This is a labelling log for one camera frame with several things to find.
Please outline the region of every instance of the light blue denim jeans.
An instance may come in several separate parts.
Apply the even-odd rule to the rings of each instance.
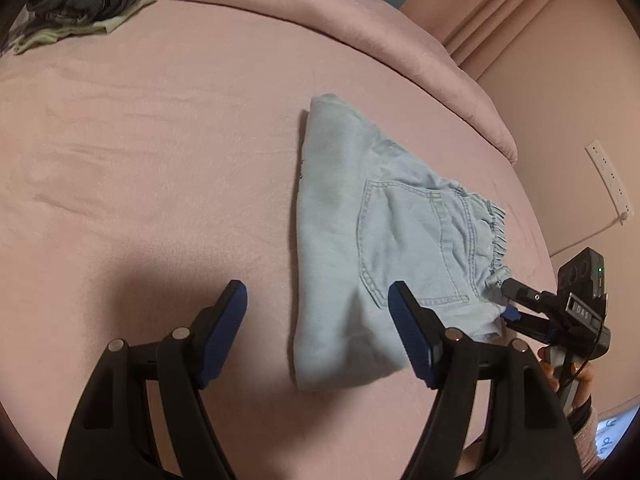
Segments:
[[[306,122],[297,204],[298,386],[369,383],[408,365],[386,296],[403,280],[445,326],[501,335],[504,211],[439,177],[335,95]]]

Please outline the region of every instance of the blue gripper pad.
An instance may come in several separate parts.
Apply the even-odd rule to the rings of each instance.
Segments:
[[[205,317],[205,326],[207,322],[213,323],[213,327],[207,330],[208,336],[203,341],[201,349],[202,365],[196,377],[199,389],[204,389],[210,380],[220,375],[226,356],[242,323],[246,305],[246,286],[238,280],[233,280],[226,286],[215,306],[205,309],[198,315],[198,317]]]
[[[512,304],[508,304],[507,308],[504,310],[500,317],[506,321],[517,321],[522,316],[520,315],[520,311],[515,308]]]
[[[415,375],[425,381],[428,387],[436,388],[436,377],[433,370],[433,349],[418,326],[409,305],[400,293],[399,287],[402,285],[404,285],[404,282],[395,282],[389,287],[389,312]]]

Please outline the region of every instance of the hand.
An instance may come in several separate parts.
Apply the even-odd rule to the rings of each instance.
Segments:
[[[541,348],[538,350],[538,357],[543,359],[544,349]],[[582,366],[582,363],[574,363],[571,365],[571,373],[575,374],[578,371],[578,368]],[[546,361],[540,361],[540,367],[542,368],[543,373],[546,375],[547,380],[549,381],[549,385],[553,391],[558,391],[560,388],[560,382],[558,379],[554,377],[554,368],[547,363]],[[576,377],[578,381],[578,389],[575,393],[574,402],[572,402],[572,408],[575,410],[576,408],[580,408],[591,395],[591,390],[593,390],[593,383],[596,379],[596,373],[591,363],[587,363],[587,365],[582,369],[580,375]]]

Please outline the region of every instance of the pink sleeve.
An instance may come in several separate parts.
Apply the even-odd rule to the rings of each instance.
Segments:
[[[578,433],[574,436],[575,447],[580,456],[582,471],[588,476],[597,469],[602,460],[598,457],[596,448],[596,429],[598,428],[598,413],[592,408],[591,415]]]

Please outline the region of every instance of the bed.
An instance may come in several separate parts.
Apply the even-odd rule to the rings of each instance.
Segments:
[[[513,139],[398,10],[159,0],[110,35],[0,59],[0,399],[49,470],[108,341],[157,340],[236,278],[248,313],[204,402],[238,478],[401,475],[434,399],[411,370],[311,394],[290,369],[300,145],[310,98],[325,92],[506,210],[514,275],[555,287]]]

